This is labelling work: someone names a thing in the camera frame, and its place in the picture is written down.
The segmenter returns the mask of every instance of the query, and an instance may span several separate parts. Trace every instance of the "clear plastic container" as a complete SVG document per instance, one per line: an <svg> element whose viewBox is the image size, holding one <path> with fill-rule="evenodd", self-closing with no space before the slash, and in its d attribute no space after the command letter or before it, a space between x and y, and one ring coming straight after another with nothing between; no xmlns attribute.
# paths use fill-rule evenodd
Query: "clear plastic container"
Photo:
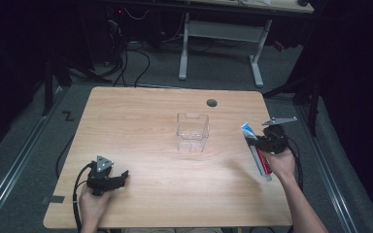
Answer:
<svg viewBox="0 0 373 233"><path fill-rule="evenodd" d="M179 151L203 151L209 137L208 115L178 114L177 137Z"/></svg>

